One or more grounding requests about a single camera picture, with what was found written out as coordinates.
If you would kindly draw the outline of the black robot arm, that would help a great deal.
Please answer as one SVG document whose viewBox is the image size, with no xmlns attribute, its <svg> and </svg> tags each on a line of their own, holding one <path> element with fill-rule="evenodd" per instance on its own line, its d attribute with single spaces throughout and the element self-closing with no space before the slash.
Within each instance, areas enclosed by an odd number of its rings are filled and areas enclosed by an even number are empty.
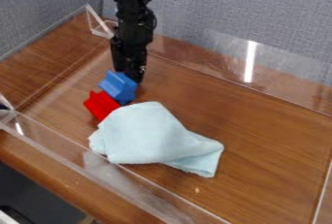
<svg viewBox="0 0 332 224">
<path fill-rule="evenodd" d="M 114 70 L 141 83 L 146 73 L 146 46 L 153 41 L 157 17 L 150 0 L 114 0 L 118 24 L 110 39 Z"/>
</svg>

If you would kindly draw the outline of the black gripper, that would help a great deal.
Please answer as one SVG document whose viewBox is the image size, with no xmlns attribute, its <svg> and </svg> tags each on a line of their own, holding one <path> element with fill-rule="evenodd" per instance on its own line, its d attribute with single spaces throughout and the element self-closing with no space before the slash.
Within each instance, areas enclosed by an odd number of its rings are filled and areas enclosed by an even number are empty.
<svg viewBox="0 0 332 224">
<path fill-rule="evenodd" d="M 141 52 L 146 51 L 153 41 L 156 26 L 154 12 L 146 9 L 142 17 L 119 20 L 110 39 L 114 70 L 125 71 L 125 75 L 137 83 L 142 82 L 146 74 L 146 54 Z"/>
</svg>

